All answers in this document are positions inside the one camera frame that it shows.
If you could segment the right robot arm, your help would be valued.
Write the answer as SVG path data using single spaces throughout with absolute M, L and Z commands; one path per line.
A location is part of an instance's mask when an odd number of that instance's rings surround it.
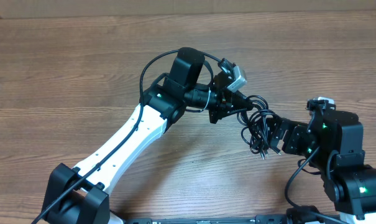
M 355 113 L 338 111 L 334 100 L 308 100 L 308 123 L 268 118 L 271 146 L 303 156 L 317 168 L 326 195 L 346 223 L 376 223 L 376 169 L 364 163 L 364 127 Z

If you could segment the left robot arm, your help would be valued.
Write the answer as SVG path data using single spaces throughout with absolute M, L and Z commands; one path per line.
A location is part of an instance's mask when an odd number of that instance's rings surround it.
M 59 164 L 50 174 L 39 220 L 49 223 L 122 223 L 109 208 L 119 179 L 142 151 L 160 138 L 186 111 L 208 111 L 210 122 L 249 111 L 240 89 L 242 68 L 217 59 L 220 72 L 198 82 L 211 55 L 189 47 L 175 51 L 171 70 L 139 90 L 139 104 L 126 123 L 97 151 L 74 167 Z

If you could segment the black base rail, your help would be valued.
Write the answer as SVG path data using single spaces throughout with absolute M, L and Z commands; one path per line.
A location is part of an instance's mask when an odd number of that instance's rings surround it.
M 302 221 L 294 220 L 287 215 L 256 215 L 255 217 L 232 217 L 232 218 L 174 218 L 174 219 L 151 219 L 130 218 L 124 220 L 126 224 L 294 224 Z

